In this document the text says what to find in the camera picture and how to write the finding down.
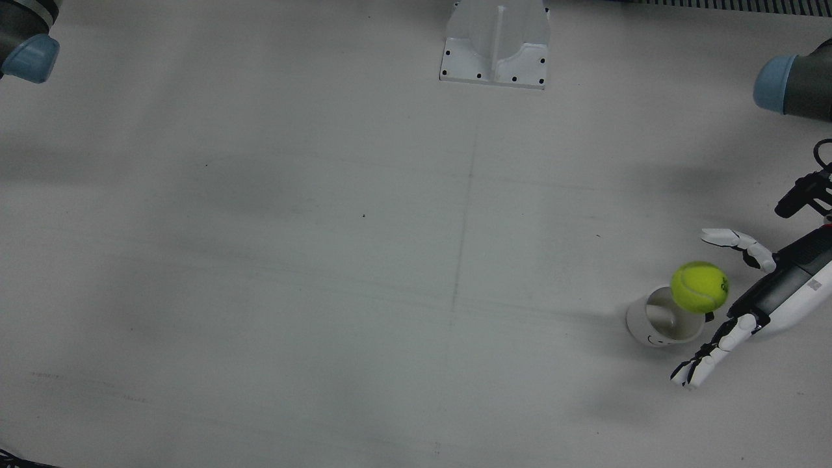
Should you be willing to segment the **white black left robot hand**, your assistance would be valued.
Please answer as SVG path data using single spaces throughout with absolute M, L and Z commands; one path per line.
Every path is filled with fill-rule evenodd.
M 764 272 L 726 312 L 709 343 L 680 363 L 669 377 L 681 386 L 698 388 L 727 358 L 752 337 L 772 337 L 807 317 L 830 299 L 831 228 L 824 224 L 778 252 L 754 237 L 728 228 L 703 228 L 701 240 L 732 248 L 746 263 Z

